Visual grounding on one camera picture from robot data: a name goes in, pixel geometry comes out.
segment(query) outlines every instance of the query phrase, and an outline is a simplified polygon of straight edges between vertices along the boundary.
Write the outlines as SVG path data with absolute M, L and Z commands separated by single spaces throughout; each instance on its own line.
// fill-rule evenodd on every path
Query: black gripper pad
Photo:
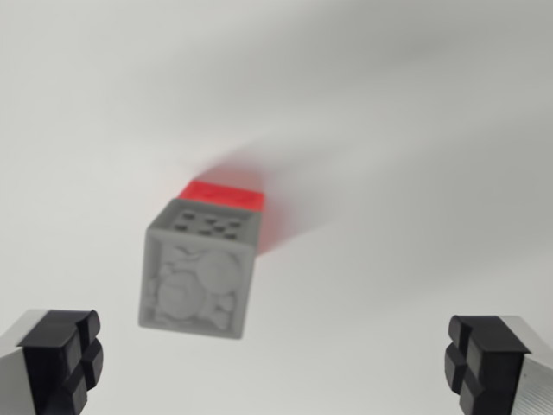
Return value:
M 36 415 L 81 413 L 102 372 L 99 330 L 94 310 L 50 310 L 19 343 Z
M 497 316 L 453 316 L 445 372 L 466 415 L 510 415 L 526 346 Z

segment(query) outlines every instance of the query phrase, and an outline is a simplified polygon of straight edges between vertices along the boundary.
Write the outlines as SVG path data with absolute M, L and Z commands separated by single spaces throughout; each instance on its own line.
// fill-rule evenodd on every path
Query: gray cube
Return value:
M 173 199 L 148 227 L 139 324 L 240 338 L 261 214 Z

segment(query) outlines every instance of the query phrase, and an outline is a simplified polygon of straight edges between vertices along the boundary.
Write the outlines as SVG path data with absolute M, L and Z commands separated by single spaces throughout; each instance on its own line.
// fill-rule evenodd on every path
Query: cube face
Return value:
M 147 231 L 139 323 L 241 337 L 259 221 L 255 212 L 172 200 Z
M 231 208 L 242 208 L 261 212 L 264 208 L 264 194 L 243 188 L 221 186 L 198 180 L 191 181 L 182 190 L 179 199 L 203 201 L 215 205 L 225 205 Z

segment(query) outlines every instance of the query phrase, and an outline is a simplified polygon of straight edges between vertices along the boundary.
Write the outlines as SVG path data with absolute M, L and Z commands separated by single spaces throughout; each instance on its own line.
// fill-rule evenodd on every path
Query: gray plastic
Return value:
M 522 318 L 501 319 L 531 351 L 524 357 L 511 415 L 553 414 L 553 349 Z
M 261 214 L 173 199 L 146 232 L 139 324 L 240 338 Z
M 47 310 L 29 310 L 0 337 L 0 414 L 35 415 L 23 349 L 17 347 Z
M 511 415 L 553 414 L 553 354 L 524 358 Z

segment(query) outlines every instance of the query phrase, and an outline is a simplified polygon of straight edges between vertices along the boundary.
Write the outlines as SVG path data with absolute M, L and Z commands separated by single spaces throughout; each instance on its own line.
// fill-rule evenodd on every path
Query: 3d printed cube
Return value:
M 139 323 L 240 338 L 263 194 L 191 182 L 146 232 Z
M 520 317 L 454 316 L 445 371 L 466 415 L 553 414 L 553 351 Z
M 0 414 L 78 415 L 102 372 L 96 311 L 30 310 L 0 337 Z

